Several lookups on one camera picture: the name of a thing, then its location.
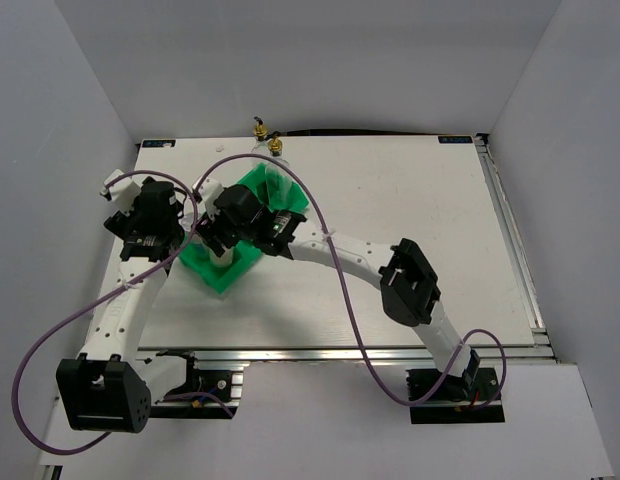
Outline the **glass bottle with dark sauce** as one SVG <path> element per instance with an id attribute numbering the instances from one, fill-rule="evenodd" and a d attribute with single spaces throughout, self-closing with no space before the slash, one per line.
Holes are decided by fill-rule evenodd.
<path id="1" fill-rule="evenodd" d="M 255 116 L 254 121 L 255 125 L 252 133 L 255 139 L 255 144 L 251 152 L 261 156 L 270 156 L 270 151 L 268 148 L 268 128 L 260 117 Z"/>

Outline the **white shaker blue label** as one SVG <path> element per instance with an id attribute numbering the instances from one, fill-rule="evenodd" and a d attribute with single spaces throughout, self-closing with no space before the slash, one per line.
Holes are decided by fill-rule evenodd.
<path id="1" fill-rule="evenodd" d="M 183 215 L 180 219 L 180 225 L 184 229 L 186 233 L 190 232 L 193 227 L 197 224 L 199 217 L 195 215 L 193 212 L 189 212 Z"/>

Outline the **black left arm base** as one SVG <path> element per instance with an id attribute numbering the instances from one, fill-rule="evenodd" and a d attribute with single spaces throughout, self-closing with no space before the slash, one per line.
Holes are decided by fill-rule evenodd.
<path id="1" fill-rule="evenodd" d="M 237 412 L 239 395 L 233 392 L 236 372 L 204 366 L 193 351 L 160 350 L 143 360 L 150 366 L 157 360 L 178 360 L 177 379 L 167 390 L 168 398 L 153 399 L 150 417 L 183 420 L 230 420 Z"/>

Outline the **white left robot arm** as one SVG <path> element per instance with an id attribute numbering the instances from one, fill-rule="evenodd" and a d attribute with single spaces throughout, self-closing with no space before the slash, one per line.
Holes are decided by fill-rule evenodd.
<path id="1" fill-rule="evenodd" d="M 56 371 L 69 425 L 74 430 L 138 433 L 152 407 L 173 392 L 189 399 L 201 374 L 176 354 L 138 359 L 142 332 L 153 303 L 181 246 L 183 209 L 173 183 L 126 179 L 109 191 L 118 207 L 105 222 L 123 242 L 117 284 L 93 333 L 74 359 Z"/>

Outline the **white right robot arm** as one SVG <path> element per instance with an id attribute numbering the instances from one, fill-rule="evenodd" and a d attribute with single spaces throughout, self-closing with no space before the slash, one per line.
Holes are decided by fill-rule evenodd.
<path id="1" fill-rule="evenodd" d="M 328 235 L 300 213 L 270 209 L 241 184 L 208 179 L 200 195 L 206 212 L 197 233 L 215 255 L 244 241 L 265 255 L 341 269 L 367 282 L 380 291 L 384 313 L 411 328 L 430 352 L 449 396 L 462 399 L 476 389 L 478 355 L 450 322 L 438 277 L 414 241 L 387 245 Z"/>

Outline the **clear glass bottle gold spout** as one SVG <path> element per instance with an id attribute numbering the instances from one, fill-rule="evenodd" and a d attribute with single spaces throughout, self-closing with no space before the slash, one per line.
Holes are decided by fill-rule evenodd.
<path id="1" fill-rule="evenodd" d="M 283 169 L 289 167 L 289 162 L 283 158 L 283 142 L 281 134 L 274 131 L 267 141 L 267 148 L 274 163 L 267 162 L 265 166 L 265 183 L 270 205 L 274 209 L 287 209 L 292 179 Z"/>

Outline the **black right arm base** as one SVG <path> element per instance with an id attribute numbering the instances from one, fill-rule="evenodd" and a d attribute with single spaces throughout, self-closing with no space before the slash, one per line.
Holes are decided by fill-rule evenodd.
<path id="1" fill-rule="evenodd" d="M 446 380 L 426 402 L 409 411 L 412 425 L 500 424 L 506 420 L 493 367 L 479 368 L 469 392 Z"/>

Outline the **white shaker silver lid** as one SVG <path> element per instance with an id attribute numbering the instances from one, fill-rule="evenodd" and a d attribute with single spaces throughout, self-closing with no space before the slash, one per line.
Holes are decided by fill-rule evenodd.
<path id="1" fill-rule="evenodd" d="M 223 253 L 221 255 L 217 255 L 212 249 L 209 249 L 208 253 L 209 261 L 216 269 L 227 269 L 234 264 L 235 248 L 223 248 Z"/>

